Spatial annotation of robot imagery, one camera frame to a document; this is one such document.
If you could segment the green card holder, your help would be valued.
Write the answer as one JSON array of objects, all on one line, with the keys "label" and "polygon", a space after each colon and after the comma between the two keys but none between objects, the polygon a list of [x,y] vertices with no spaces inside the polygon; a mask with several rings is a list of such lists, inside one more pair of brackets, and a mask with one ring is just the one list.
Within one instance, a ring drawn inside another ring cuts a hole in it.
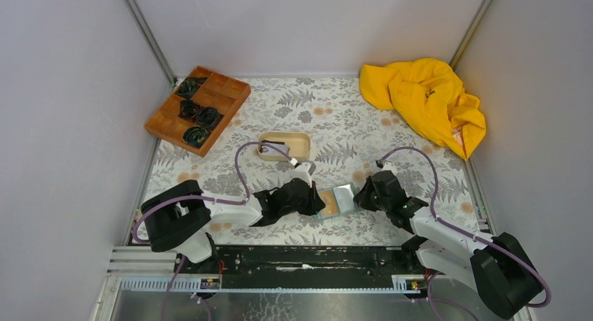
[{"label": "green card holder", "polygon": [[319,217],[318,213],[317,213],[317,219],[319,220],[328,220],[328,219],[333,219],[335,217],[340,217],[340,216],[345,216],[345,215],[349,215],[349,214],[353,214],[356,213],[357,211],[360,211],[361,208],[354,202],[354,196],[356,194],[356,191],[358,190],[358,188],[352,184],[344,184],[344,185],[339,185],[339,186],[335,186],[331,189],[326,189],[326,190],[332,190],[335,197],[336,197],[336,202],[338,204],[339,207],[339,214],[333,217],[329,217],[326,219],[322,219]]}]

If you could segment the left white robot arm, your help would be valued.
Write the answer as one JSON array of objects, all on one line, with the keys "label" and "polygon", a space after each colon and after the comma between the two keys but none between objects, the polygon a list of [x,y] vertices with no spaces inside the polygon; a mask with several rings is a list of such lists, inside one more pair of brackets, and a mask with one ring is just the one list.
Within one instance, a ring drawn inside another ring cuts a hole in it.
[{"label": "left white robot arm", "polygon": [[208,224],[267,227],[286,215],[313,216],[325,207],[312,179],[314,162],[293,159],[291,163],[291,181],[256,192],[246,200],[203,191],[196,180],[176,185],[141,206],[136,224],[144,225],[148,236],[140,238],[138,227],[134,227],[133,239],[149,243],[153,252],[174,250],[197,271],[207,273],[217,263]]}]

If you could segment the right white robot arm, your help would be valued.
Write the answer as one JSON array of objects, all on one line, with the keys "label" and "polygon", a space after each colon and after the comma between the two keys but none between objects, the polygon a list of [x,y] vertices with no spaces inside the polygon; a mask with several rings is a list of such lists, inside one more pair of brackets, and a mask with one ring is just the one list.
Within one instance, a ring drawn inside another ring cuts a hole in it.
[{"label": "right white robot arm", "polygon": [[436,270],[474,290],[493,314],[509,320],[544,286],[520,242],[512,235],[472,234],[437,220],[429,203],[406,195],[387,167],[368,177],[353,197],[367,211],[382,211],[412,236],[403,245],[402,267],[410,273]]}]

